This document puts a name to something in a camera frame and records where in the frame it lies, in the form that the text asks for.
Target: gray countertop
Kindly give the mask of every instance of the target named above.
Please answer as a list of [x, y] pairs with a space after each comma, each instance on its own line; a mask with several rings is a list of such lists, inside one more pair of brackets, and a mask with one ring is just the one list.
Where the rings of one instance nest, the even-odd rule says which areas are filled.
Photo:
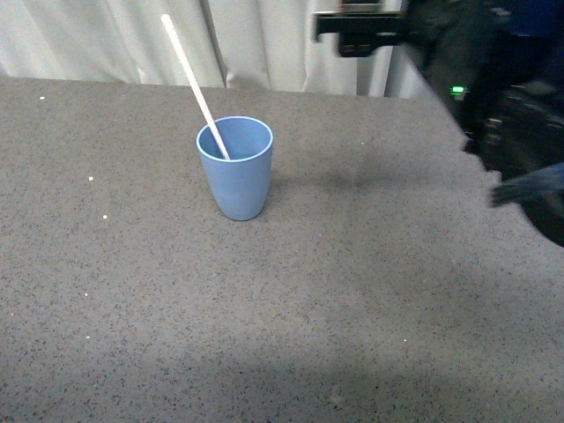
[[249, 222], [188, 87], [0, 80], [0, 421], [564, 420], [562, 250], [440, 105], [204, 94], [274, 132]]

